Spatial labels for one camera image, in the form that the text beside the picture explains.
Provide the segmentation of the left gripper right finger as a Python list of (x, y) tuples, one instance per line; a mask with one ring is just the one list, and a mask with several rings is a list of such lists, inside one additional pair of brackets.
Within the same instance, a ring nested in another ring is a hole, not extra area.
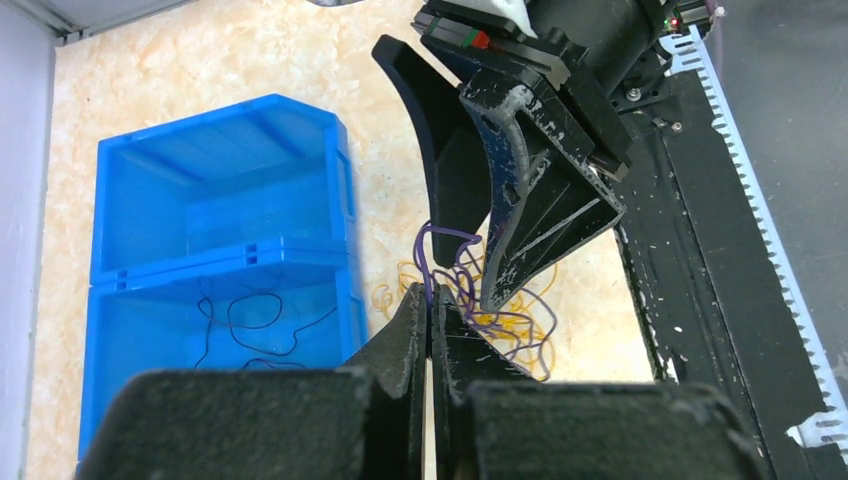
[(543, 383), (432, 296), (441, 479), (764, 479), (732, 405), (703, 385)]

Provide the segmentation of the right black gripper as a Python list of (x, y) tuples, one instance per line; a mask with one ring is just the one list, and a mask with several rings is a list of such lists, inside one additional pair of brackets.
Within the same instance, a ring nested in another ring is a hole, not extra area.
[[(667, 1), (427, 1), (412, 23), (422, 43), (462, 80), (477, 73), (460, 96), (406, 42), (377, 40), (417, 136), (431, 225), (476, 234), (489, 216), (482, 310), (624, 214), (587, 159), (616, 180), (631, 167), (621, 96), (647, 94), (635, 70), (669, 15)], [(482, 71), (507, 67), (550, 89)]]

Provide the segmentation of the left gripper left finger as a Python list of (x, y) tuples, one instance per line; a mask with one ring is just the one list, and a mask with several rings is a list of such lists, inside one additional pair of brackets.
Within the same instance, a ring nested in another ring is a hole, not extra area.
[(420, 479), (428, 306), (330, 370), (160, 371), (109, 407), (80, 479)]

